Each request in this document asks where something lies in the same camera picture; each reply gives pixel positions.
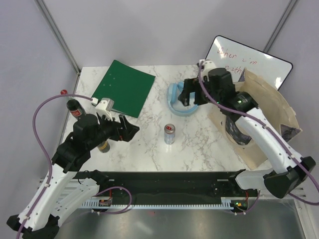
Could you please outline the silver beverage can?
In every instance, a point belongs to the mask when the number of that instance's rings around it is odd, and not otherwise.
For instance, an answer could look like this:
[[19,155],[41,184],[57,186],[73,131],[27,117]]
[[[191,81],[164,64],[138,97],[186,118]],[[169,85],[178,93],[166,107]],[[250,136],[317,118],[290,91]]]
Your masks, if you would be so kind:
[[175,126],[168,123],[164,126],[164,141],[166,144],[173,144],[175,139]]

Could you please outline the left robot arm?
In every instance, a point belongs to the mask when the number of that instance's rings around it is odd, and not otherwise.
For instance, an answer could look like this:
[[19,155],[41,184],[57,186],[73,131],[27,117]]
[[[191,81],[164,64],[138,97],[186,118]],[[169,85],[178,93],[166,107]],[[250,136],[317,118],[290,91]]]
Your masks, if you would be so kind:
[[61,201],[58,198],[67,184],[91,157],[91,151],[108,139],[129,142],[140,130],[124,115],[119,121],[87,114],[73,125],[73,130],[49,160],[49,171],[28,206],[10,216],[7,225],[17,231],[17,238],[52,239],[61,225],[84,201],[109,192],[108,177],[91,171],[83,183]]

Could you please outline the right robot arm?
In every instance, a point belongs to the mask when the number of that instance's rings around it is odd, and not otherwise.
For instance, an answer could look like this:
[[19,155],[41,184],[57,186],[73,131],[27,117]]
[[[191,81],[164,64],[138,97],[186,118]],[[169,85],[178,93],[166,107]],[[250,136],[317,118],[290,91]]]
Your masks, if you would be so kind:
[[310,156],[303,157],[283,140],[253,97],[235,89],[231,73],[225,68],[201,66],[198,77],[184,80],[178,100],[189,106],[191,93],[194,93],[196,105],[213,103],[219,107],[225,116],[248,133],[271,163],[270,170],[236,172],[234,180],[228,183],[232,195],[240,196],[248,189],[257,189],[268,190],[282,199],[307,178],[319,186],[311,175],[315,160]]

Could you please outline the beige canvas bag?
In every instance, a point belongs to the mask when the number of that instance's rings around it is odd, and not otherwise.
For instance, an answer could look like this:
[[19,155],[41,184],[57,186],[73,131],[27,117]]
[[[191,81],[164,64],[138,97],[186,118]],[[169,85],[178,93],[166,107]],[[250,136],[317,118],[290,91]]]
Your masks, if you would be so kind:
[[[244,69],[235,89],[247,92],[257,102],[268,122],[289,142],[302,132],[296,113],[277,89],[268,84],[261,76]],[[249,169],[254,170],[266,161],[265,154],[249,135],[226,118],[220,109],[213,105],[208,118],[222,133],[235,152],[243,159]]]

